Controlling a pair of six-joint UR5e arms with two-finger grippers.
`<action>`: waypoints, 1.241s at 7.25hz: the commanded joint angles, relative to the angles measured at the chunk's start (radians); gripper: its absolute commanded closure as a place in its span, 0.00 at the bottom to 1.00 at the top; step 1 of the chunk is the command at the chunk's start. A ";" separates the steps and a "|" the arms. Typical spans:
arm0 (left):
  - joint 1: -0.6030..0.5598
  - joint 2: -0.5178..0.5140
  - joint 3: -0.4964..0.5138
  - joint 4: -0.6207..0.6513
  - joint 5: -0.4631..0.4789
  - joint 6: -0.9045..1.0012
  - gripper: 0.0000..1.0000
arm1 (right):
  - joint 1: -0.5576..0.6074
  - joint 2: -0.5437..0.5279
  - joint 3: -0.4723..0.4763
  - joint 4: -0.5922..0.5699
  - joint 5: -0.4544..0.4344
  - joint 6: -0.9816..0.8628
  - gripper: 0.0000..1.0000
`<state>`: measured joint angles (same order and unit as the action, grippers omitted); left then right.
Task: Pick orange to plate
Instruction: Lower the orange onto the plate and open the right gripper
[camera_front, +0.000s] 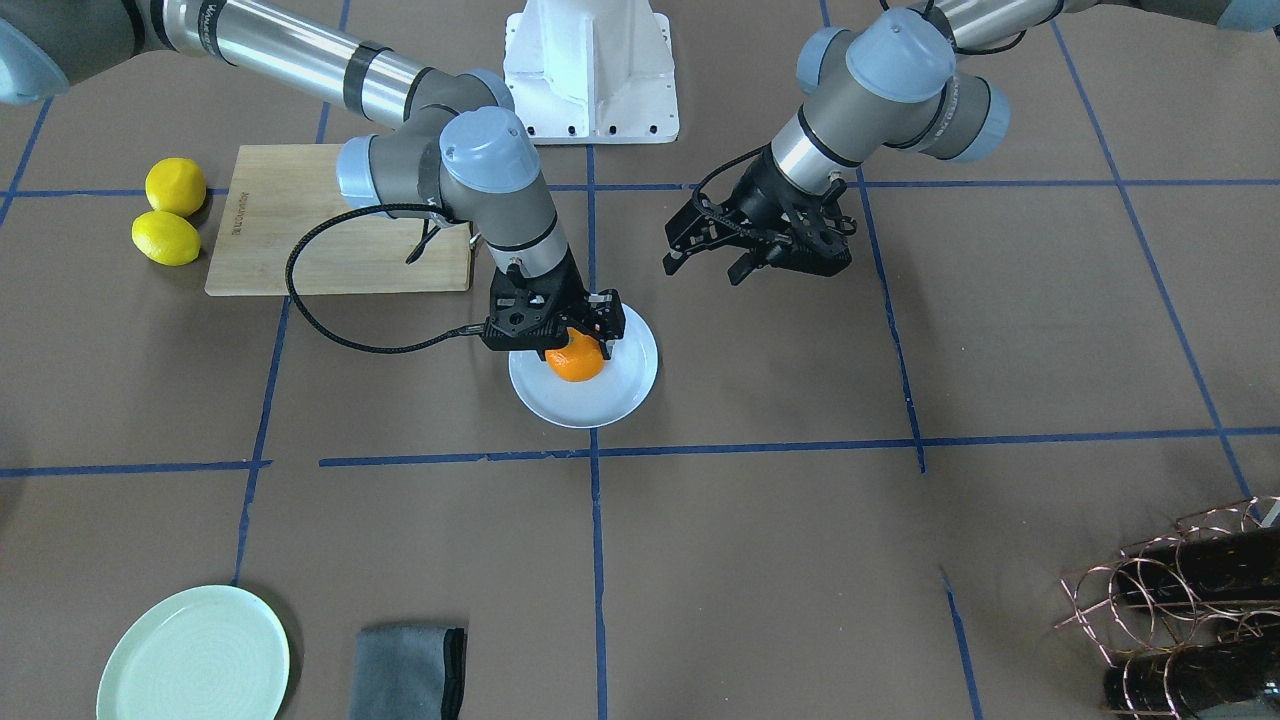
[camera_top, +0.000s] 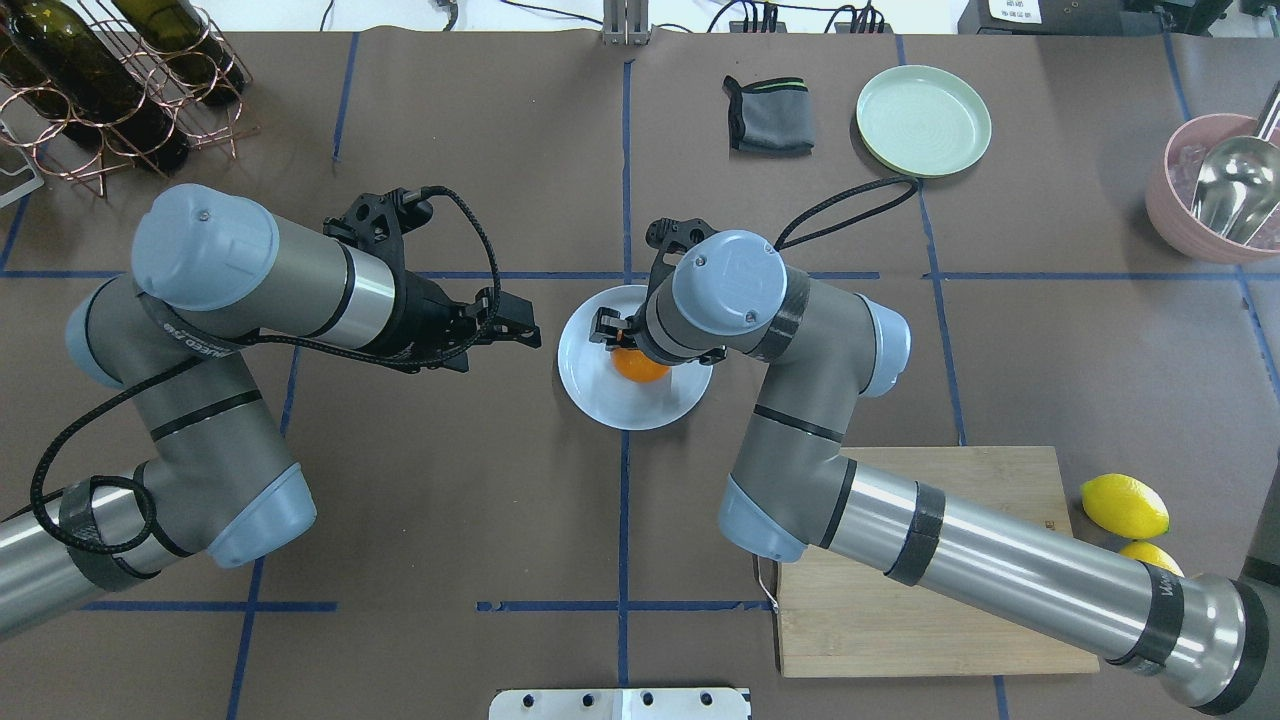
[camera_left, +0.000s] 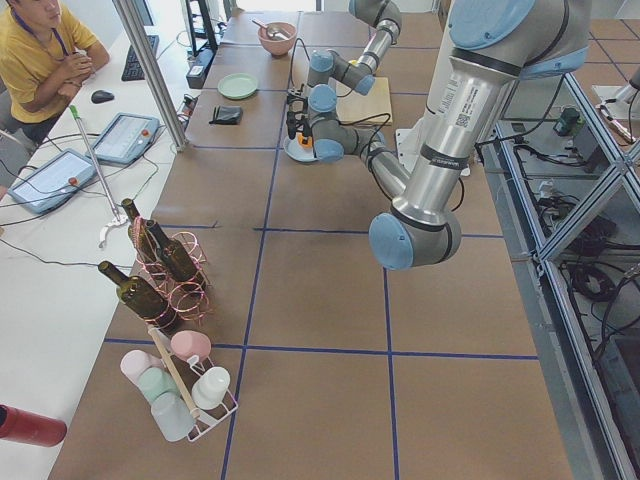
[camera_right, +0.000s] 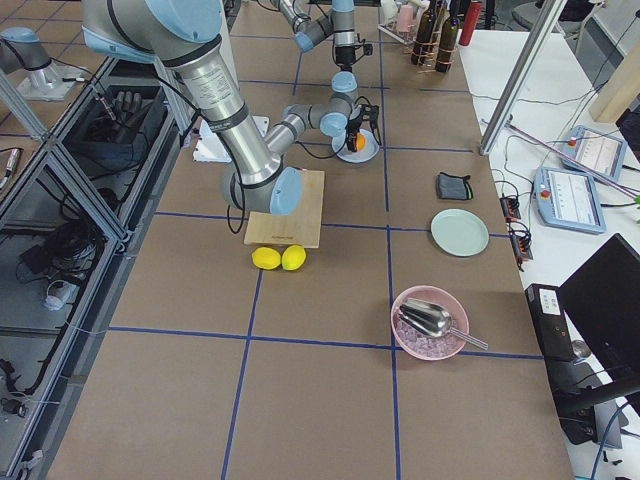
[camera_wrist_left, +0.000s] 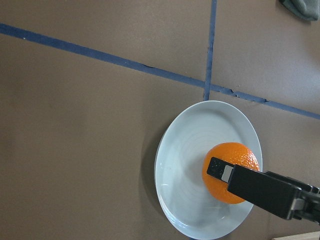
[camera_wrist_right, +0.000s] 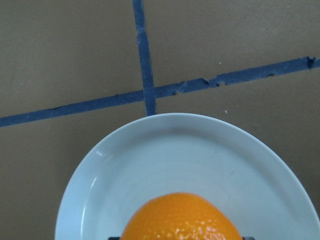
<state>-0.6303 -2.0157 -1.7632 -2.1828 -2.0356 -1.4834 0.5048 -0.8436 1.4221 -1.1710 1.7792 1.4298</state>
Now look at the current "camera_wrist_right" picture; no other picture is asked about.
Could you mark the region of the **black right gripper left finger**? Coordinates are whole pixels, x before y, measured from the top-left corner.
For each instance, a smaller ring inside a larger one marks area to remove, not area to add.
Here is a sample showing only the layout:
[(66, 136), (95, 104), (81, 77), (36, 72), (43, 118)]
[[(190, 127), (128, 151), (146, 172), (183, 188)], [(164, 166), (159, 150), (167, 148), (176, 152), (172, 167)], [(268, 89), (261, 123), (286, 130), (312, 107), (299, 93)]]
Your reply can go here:
[(108, 240), (120, 240), (121, 238), (119, 237), (119, 236), (117, 236), (117, 237), (109, 237), (108, 238)]

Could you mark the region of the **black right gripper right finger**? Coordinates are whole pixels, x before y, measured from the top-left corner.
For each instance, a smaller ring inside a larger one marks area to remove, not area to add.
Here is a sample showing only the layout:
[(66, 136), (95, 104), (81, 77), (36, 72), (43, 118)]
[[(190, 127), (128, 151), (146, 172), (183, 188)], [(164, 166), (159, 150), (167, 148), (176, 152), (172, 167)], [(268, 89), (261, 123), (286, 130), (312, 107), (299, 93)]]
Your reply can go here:
[(254, 237), (252, 237), (252, 236), (243, 236), (242, 239), (243, 240), (254, 240)]

